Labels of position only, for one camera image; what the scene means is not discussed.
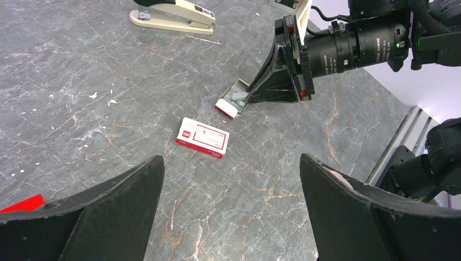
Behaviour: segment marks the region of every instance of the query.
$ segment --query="lens barrel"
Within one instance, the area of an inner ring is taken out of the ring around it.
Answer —
[[[336,35],[306,36],[312,77],[400,59],[408,50],[408,33],[392,17],[348,23]]]

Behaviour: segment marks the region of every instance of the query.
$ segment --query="stapler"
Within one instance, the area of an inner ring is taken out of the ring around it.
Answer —
[[[213,35],[215,14],[185,0],[134,0],[130,21],[150,28]]]
[[[304,44],[312,0],[267,0],[290,13],[275,21],[271,52],[251,84],[237,79],[218,99],[217,109],[232,119],[249,103],[295,103],[311,98],[314,83]]]

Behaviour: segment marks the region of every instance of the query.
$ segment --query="wall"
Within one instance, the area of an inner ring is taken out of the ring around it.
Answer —
[[[347,0],[314,0],[326,16],[349,14]],[[315,10],[310,20],[321,29],[329,22],[323,21]],[[461,67],[425,65],[419,71],[410,69],[412,57],[408,57],[400,72],[393,72],[387,64],[365,68],[402,103],[412,107],[419,105],[427,114],[441,123],[461,117]]]

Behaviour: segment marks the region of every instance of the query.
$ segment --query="marble table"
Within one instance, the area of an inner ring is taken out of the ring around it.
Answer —
[[[0,3],[0,208],[67,197],[161,155],[146,260],[314,260],[301,153],[364,180],[407,108],[355,70],[316,79],[312,101],[230,120],[217,97],[256,75],[284,13],[192,2],[216,14],[213,36],[137,27],[130,0]],[[177,146],[183,117],[230,132],[225,157]]]

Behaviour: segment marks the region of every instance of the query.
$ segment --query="small box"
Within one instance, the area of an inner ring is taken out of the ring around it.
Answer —
[[[229,133],[212,126],[183,118],[176,144],[222,158],[226,153]]]

